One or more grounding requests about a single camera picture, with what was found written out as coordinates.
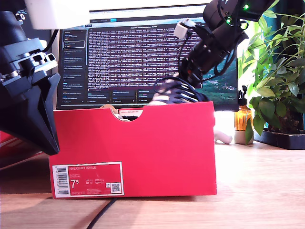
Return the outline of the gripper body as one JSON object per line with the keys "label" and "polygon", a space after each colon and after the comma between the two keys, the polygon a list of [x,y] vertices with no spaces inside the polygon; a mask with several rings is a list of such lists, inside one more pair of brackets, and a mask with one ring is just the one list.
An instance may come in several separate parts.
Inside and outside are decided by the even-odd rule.
{"label": "gripper body", "polygon": [[203,75],[207,74],[214,67],[214,60],[211,49],[205,44],[194,46],[188,56],[184,57],[180,66],[187,67],[188,72],[193,73],[193,87],[199,87],[202,83]]}

